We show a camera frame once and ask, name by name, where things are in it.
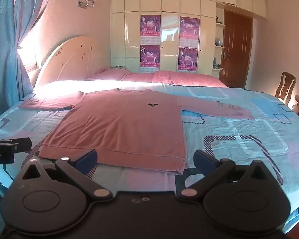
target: wooden door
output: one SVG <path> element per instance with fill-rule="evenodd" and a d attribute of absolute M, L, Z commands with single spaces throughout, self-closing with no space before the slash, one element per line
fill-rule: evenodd
<path fill-rule="evenodd" d="M 231 88 L 244 88 L 248 74 L 253 19 L 224 11 L 222 68 L 219 80 Z"/>

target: patterned bedsheet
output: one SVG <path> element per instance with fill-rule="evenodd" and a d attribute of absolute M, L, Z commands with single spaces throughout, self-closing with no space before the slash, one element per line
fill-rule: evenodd
<path fill-rule="evenodd" d="M 244 89 L 186 87 L 160 83 L 124 81 L 58 81 L 36 90 L 35 94 L 55 96 L 77 91 L 92 92 L 113 88 L 144 89 L 174 95 L 193 96 L 238 105 L 251 110 L 255 120 L 233 120 L 182 112 L 187 145 L 187 163 L 183 175 L 98 165 L 89 177 L 113 193 L 126 191 L 181 191 L 203 175 L 195 168 L 193 154 L 202 149 L 217 159 L 230 158 L 236 164 L 262 160 L 276 177 L 291 203 L 291 214 L 284 232 L 299 221 L 299 117 L 275 97 Z M 15 155 L 15 163 L 0 165 L 0 183 L 9 187 L 23 163 L 37 157 L 45 137 L 68 111 L 27 111 L 18 106 L 0 117 L 0 139 L 30 137 L 32 149 Z"/>

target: cream headboard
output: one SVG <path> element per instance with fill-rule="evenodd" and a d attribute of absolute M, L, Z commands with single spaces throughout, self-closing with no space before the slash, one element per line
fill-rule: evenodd
<path fill-rule="evenodd" d="M 44 63 L 35 88 L 58 80 L 86 80 L 103 68 L 99 45 L 91 37 L 74 37 L 60 46 Z"/>

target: wall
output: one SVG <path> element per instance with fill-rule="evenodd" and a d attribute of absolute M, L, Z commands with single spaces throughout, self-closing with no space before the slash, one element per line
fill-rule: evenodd
<path fill-rule="evenodd" d="M 103 55 L 102 64 L 110 64 L 110 0 L 96 0 L 95 7 L 87 9 L 79 8 L 77 1 L 49 0 L 33 29 L 38 65 L 43 65 L 57 46 L 76 36 L 95 38 Z M 29 75 L 36 80 L 37 72 Z"/>
<path fill-rule="evenodd" d="M 299 95 L 299 0 L 266 0 L 267 20 L 257 22 L 257 44 L 250 88 L 275 95 L 283 71 L 296 86 L 289 107 Z"/>

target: chair back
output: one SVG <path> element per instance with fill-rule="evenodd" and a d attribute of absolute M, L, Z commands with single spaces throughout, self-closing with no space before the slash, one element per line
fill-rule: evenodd
<path fill-rule="evenodd" d="M 296 78 L 288 72 L 283 72 L 275 97 L 280 99 L 286 105 L 288 105 L 295 84 Z"/>

